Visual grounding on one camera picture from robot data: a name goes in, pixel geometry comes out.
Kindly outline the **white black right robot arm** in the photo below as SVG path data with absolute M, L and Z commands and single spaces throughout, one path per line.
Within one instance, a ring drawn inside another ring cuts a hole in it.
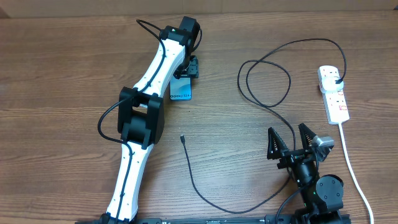
M 279 160 L 277 167 L 287 169 L 297 183 L 298 190 L 279 207 L 274 223 L 350 223 L 348 215 L 341 215 L 344 183 L 337 175 L 320 176 L 319 165 L 335 143 L 329 135 L 317 135 L 305 124 L 299 126 L 302 149 L 289 150 L 274 128 L 268 129 L 267 159 Z M 282 217 L 287 202 L 301 195 L 304 207 L 294 214 Z

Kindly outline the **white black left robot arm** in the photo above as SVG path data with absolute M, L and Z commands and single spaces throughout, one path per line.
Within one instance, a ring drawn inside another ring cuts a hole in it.
M 122 154 L 114 193 L 98 223 L 134 223 L 147 159 L 159 142 L 165 124 L 164 93 L 172 79 L 198 78 L 198 59 L 193 54 L 202 31 L 196 19 L 183 17 L 178 27 L 166 26 L 155 38 L 157 53 L 144 76 L 124 87 L 119 100 L 100 117 L 118 109 L 118 133 Z

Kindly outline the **blue Galaxy smartphone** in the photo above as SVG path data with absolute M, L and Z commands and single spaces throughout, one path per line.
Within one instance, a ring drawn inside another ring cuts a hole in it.
M 191 100 L 191 78 L 176 79 L 172 77 L 170 81 L 170 99 L 174 101 Z

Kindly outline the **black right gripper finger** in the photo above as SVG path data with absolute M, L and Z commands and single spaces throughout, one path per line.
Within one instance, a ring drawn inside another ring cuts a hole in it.
M 277 131 L 274 128 L 270 127 L 268 129 L 267 159 L 280 159 L 288 151 L 289 148 L 279 136 Z
M 300 137 L 303 149 L 308 152 L 314 152 L 314 148 L 312 146 L 312 140 L 314 139 L 316 134 L 304 123 L 299 124 L 298 128 L 300 131 Z

